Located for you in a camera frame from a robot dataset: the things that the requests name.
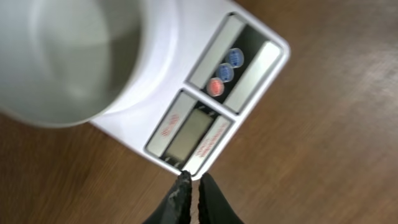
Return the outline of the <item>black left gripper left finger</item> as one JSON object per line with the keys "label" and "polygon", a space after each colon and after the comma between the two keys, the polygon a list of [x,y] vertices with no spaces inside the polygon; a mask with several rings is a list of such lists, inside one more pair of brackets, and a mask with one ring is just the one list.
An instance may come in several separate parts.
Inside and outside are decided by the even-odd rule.
{"label": "black left gripper left finger", "polygon": [[190,224],[192,203],[192,178],[182,171],[159,206],[143,224]]}

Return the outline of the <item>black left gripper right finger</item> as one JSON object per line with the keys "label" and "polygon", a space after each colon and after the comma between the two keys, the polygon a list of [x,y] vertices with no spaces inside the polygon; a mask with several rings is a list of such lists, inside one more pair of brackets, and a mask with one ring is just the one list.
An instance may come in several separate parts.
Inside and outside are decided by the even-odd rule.
{"label": "black left gripper right finger", "polygon": [[209,173],[199,185],[198,219],[200,224],[243,224]]}

